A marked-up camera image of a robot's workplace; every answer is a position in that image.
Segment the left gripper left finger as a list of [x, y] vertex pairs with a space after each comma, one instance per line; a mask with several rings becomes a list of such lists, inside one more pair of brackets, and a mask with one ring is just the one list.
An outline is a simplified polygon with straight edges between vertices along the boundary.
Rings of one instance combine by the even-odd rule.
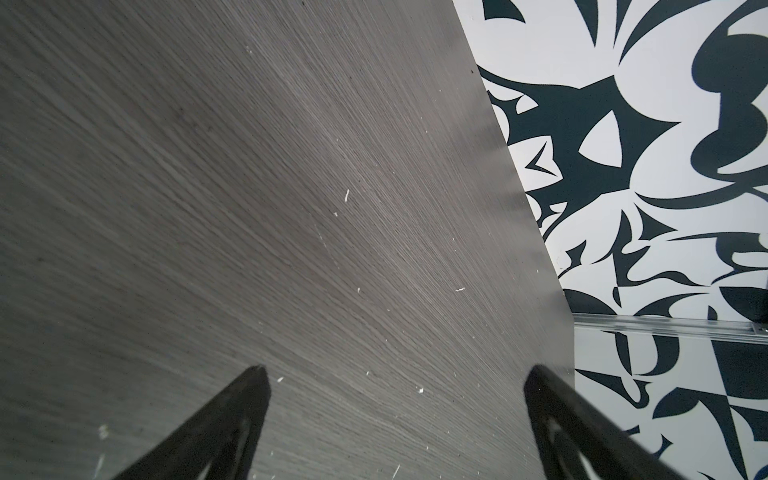
[[271, 387], [264, 366], [247, 368], [119, 479], [247, 479]]

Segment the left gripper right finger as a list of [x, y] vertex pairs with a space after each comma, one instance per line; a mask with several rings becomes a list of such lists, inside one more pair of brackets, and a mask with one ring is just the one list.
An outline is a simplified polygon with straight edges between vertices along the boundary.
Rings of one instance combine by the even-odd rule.
[[679, 479], [544, 365], [529, 372], [524, 396], [547, 479]]

